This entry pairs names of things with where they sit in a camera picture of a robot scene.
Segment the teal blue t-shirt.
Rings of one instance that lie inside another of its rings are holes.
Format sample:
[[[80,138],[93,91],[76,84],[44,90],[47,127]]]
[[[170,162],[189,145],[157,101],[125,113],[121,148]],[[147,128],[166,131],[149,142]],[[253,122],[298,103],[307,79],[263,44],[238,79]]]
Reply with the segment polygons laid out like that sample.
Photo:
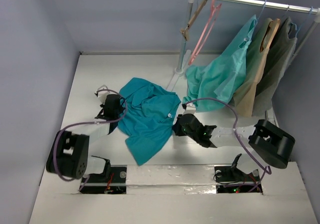
[[[145,79],[132,78],[121,90],[127,113],[118,128],[128,135],[126,146],[141,166],[156,155],[172,135],[179,97]]]

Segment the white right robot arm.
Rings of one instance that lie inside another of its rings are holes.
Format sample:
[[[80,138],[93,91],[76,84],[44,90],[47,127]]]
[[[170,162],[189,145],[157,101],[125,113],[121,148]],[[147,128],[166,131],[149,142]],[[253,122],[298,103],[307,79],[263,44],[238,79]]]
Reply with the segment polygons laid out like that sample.
[[[203,125],[195,115],[179,115],[172,130],[176,136],[188,136],[204,148],[241,146],[245,151],[252,148],[251,155],[261,163],[285,169],[295,145],[292,135],[266,119],[260,119],[253,126],[243,128],[221,128]]]

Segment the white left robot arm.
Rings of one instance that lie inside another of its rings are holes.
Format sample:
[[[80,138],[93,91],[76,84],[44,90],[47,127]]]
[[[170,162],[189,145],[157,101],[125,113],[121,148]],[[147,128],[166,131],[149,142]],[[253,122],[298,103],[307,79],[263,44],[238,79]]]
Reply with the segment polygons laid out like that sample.
[[[104,182],[110,178],[110,161],[90,154],[90,146],[110,135],[127,112],[119,94],[104,94],[101,110],[94,121],[70,124],[56,133],[45,169],[70,182],[94,176]]]

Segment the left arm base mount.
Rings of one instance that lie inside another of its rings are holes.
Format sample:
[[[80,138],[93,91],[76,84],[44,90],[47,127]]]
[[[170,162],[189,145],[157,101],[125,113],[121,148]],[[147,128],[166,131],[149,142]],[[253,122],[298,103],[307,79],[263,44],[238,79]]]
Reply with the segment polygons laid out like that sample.
[[[90,156],[82,177],[81,194],[126,194],[127,166],[112,165],[109,159]]]

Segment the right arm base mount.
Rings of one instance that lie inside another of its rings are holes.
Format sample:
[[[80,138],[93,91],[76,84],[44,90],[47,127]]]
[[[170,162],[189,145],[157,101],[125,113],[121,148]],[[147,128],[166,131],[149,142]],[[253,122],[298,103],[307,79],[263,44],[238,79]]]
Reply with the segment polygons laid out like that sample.
[[[238,194],[238,193],[263,193],[258,170],[253,170],[246,174],[238,169],[238,161],[241,154],[237,155],[232,164],[215,166],[213,180],[216,183],[218,194]]]

